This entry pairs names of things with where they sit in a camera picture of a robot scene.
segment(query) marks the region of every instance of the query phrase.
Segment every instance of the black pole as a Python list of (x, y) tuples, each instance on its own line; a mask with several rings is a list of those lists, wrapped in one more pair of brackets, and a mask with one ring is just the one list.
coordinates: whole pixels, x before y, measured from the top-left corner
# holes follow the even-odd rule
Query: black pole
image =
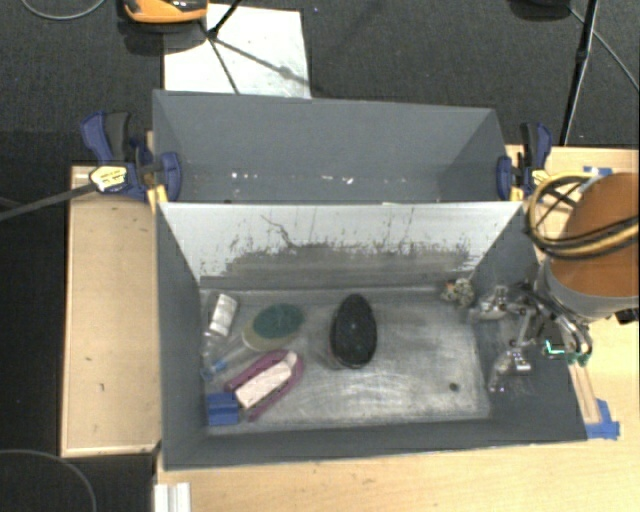
[(231, 7), (229, 7), (227, 12), (224, 13), (224, 16), (220, 19), (217, 25), (207, 32), (207, 35), (210, 38), (215, 39), (216, 37), (218, 37), (218, 32), (220, 32), (222, 25), (224, 25), (227, 22), (227, 20), (231, 18), (231, 15), (238, 8), (238, 5), (240, 5), (240, 2), (242, 2), (242, 0), (234, 0), (234, 2), (231, 4)]
[(566, 146), (569, 137), (569, 130), (573, 122), (573, 116), (578, 102), (578, 94), (584, 79), (584, 73), (587, 70), (587, 59), (591, 53), (591, 43), (593, 41), (593, 25), (596, 19), (596, 10), (598, 9), (598, 0), (589, 0), (587, 4), (587, 12), (584, 16), (584, 26), (582, 27), (582, 37), (580, 38), (580, 46), (576, 52), (576, 66), (573, 71), (573, 82), (569, 91), (569, 99), (567, 100), (567, 108), (564, 113), (564, 122), (562, 123), (562, 133), (560, 134), (560, 145)]
[(74, 188), (67, 192), (62, 192), (60, 194), (55, 194), (53, 196), (45, 197), (44, 199), (34, 201), (33, 203), (16, 206), (11, 210), (0, 213), (0, 222), (11, 219), (13, 217), (17, 217), (18, 215), (34, 212), (36, 210), (39, 210), (40, 208), (53, 206), (54, 204), (62, 203), (63, 201), (69, 201), (70, 199), (73, 199), (75, 197), (80, 197), (85, 194), (88, 194), (89, 192), (95, 192), (95, 191), (96, 191), (96, 186), (93, 183), (88, 183), (87, 185)]

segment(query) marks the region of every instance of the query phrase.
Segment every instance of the yellow tag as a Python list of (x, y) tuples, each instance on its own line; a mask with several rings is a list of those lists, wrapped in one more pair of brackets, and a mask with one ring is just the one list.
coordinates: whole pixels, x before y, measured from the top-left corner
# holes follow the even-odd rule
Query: yellow tag
[(531, 179), (535, 183), (536, 187), (540, 185), (544, 180), (549, 177), (549, 173), (544, 169), (536, 169), (531, 173)]
[(124, 185), (127, 182), (127, 168), (103, 165), (89, 175), (89, 179), (100, 192), (108, 188)]
[(511, 193), (509, 194), (509, 201), (522, 201), (524, 199), (524, 192), (516, 187), (511, 187)]

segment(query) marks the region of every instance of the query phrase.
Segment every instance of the blue block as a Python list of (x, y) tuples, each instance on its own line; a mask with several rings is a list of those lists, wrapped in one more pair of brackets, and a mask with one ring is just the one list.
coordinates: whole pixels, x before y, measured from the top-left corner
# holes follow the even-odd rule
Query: blue block
[(210, 427), (236, 425), (240, 421), (240, 406), (233, 393), (211, 393), (206, 401)]
[(589, 439), (611, 439), (612, 441), (617, 441), (618, 436), (620, 436), (620, 422), (611, 420), (609, 406), (606, 401), (596, 398), (596, 402), (598, 402), (602, 421), (595, 425), (585, 425), (587, 437)]

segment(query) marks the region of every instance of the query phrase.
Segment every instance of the black oval object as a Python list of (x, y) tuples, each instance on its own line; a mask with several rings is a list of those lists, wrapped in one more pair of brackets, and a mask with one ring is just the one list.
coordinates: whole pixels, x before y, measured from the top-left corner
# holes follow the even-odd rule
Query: black oval object
[(378, 329), (371, 306), (362, 295), (349, 295), (333, 317), (331, 354), (347, 368), (362, 368), (373, 358), (377, 344)]

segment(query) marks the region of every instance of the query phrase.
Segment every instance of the blue tape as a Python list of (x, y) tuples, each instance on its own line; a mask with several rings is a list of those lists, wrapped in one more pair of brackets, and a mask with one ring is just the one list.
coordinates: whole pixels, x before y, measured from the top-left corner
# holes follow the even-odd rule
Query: blue tape
[(210, 427), (236, 425), (240, 421), (240, 406), (233, 393), (210, 393), (206, 401)]
[(589, 174), (597, 174), (598, 176), (609, 176), (613, 174), (613, 169), (611, 167), (592, 167), (590, 165), (585, 165), (582, 167), (582, 170)]
[(620, 436), (620, 422), (611, 420), (609, 406), (605, 400), (596, 398), (596, 402), (598, 403), (602, 421), (592, 425), (585, 425), (587, 437), (589, 439), (611, 439), (612, 441), (617, 441)]

